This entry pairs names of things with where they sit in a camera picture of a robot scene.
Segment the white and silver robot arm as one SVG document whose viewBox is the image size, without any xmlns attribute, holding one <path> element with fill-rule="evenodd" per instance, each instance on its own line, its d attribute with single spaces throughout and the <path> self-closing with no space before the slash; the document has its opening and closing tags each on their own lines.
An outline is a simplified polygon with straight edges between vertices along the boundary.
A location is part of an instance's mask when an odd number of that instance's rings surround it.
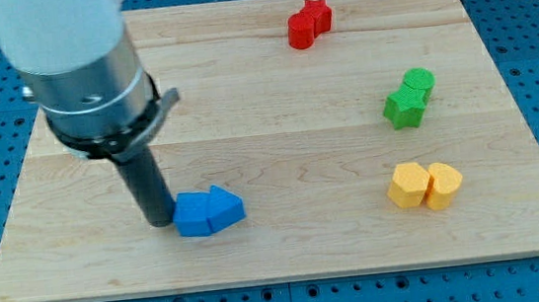
<svg viewBox="0 0 539 302">
<path fill-rule="evenodd" d="M 176 90 L 143 69 L 123 0 L 0 0 L 0 48 L 26 99 L 73 153 L 125 163 L 158 133 Z"/>
</svg>

